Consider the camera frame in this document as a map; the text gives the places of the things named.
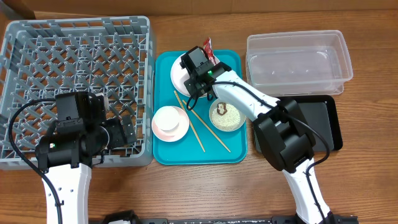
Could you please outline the red snack wrapper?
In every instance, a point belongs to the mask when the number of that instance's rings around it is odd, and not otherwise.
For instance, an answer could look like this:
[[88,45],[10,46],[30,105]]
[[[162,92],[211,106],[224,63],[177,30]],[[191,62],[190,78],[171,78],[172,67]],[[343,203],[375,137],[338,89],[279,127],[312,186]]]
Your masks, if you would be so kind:
[[212,49],[212,44],[211,44],[211,38],[208,37],[204,43],[203,43],[203,49],[205,50],[208,59],[212,62],[213,65],[216,65],[216,58],[215,55],[213,53],[213,49]]

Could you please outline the white cup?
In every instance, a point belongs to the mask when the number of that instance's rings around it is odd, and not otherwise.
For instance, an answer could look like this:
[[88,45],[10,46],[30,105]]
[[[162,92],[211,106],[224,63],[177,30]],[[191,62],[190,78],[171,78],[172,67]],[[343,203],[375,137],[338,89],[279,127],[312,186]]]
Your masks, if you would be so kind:
[[154,119],[158,128],[171,131],[178,126],[180,115],[173,106],[163,106],[157,110]]

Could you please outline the grey bowl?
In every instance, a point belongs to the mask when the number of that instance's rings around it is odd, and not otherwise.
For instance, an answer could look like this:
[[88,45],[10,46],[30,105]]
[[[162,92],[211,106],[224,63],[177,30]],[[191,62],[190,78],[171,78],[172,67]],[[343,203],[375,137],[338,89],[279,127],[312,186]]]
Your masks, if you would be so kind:
[[220,99],[212,102],[209,109],[209,118],[214,127],[224,132],[238,130],[245,122],[246,117],[232,104]]

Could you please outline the rice and food scraps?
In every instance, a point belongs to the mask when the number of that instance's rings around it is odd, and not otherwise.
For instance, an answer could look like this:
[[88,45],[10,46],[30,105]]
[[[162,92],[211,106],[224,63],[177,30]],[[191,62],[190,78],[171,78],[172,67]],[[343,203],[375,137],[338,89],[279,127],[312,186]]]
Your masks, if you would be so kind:
[[211,121],[222,131],[234,131],[239,127],[241,115],[233,105],[219,102],[211,112]]

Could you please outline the small pink saucer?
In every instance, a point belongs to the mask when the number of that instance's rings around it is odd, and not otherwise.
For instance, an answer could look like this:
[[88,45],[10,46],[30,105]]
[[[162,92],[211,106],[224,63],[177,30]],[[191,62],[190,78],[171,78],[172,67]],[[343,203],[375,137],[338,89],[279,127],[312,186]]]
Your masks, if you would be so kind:
[[188,115],[183,111],[183,109],[173,106],[179,113],[180,115],[180,121],[179,124],[176,128],[174,128],[171,131],[163,131],[160,128],[157,127],[155,123],[155,119],[153,117],[152,119],[152,131],[155,134],[155,136],[160,139],[161,141],[165,142],[175,142],[180,140],[181,138],[186,135],[190,125],[188,121]]

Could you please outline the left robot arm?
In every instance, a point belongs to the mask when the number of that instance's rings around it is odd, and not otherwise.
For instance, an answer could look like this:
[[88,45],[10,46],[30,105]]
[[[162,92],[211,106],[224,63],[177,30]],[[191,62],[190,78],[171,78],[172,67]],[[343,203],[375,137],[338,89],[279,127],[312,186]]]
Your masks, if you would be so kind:
[[136,142],[128,116],[107,118],[107,96],[85,91],[55,97],[57,118],[35,148],[44,173],[47,223],[88,223],[94,156]]

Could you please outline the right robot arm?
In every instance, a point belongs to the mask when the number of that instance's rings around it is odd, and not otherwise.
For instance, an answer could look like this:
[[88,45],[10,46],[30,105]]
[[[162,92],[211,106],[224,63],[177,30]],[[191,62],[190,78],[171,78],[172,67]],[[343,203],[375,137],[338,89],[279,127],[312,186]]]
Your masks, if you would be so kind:
[[213,64],[202,47],[196,46],[181,56],[187,70],[184,85],[189,92],[187,109],[199,97],[217,98],[229,103],[252,121],[256,147],[268,163],[283,172],[296,204],[298,223],[334,223],[336,218],[323,199],[315,166],[313,147],[319,139],[327,142],[305,119],[298,103],[266,95],[246,83],[230,66]]

